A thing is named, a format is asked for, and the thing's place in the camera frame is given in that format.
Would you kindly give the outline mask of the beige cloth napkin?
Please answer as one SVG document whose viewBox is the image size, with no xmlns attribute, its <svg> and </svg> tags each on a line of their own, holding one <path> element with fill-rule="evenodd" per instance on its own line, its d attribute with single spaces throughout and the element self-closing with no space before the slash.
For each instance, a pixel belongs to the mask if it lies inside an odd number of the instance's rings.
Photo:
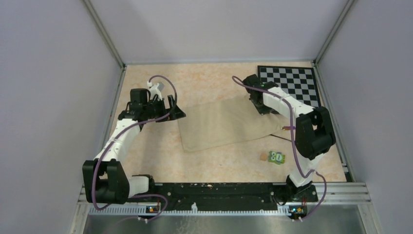
<svg viewBox="0 0 413 234">
<path fill-rule="evenodd" d="M 259 114 L 248 96 L 196 105 L 184 112 L 178 126 L 186 152 L 256 140 L 282 127 L 276 115 Z"/>
</svg>

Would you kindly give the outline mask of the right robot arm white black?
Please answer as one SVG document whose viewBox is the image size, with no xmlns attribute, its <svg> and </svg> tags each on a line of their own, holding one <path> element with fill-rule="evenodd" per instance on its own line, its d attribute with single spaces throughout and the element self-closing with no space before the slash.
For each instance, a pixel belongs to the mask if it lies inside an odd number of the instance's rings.
<svg viewBox="0 0 413 234">
<path fill-rule="evenodd" d="M 232 79 L 246 89 L 261 115 L 276 111 L 289 119 L 296 168 L 287 176 L 285 193 L 292 201 L 300 200 L 311 186 L 319 162 L 336 143 L 328 109 L 304 104 L 273 82 L 262 84 L 257 75 Z"/>
</svg>

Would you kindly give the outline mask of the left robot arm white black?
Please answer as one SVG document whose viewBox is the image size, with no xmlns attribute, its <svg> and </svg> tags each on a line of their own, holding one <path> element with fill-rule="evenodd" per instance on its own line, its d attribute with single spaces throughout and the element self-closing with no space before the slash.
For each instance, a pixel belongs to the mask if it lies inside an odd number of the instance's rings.
<svg viewBox="0 0 413 234">
<path fill-rule="evenodd" d="M 186 117 L 177 106 L 177 94 L 165 99 L 155 88 L 136 88 L 130 91 L 130 101 L 119 114 L 115 130 L 102 151 L 82 166 L 86 199 L 89 203 L 124 204 L 134 195 L 144 201 L 156 196 L 150 175 L 127 177 L 122 162 L 134 139 L 151 122 L 172 121 Z"/>
</svg>

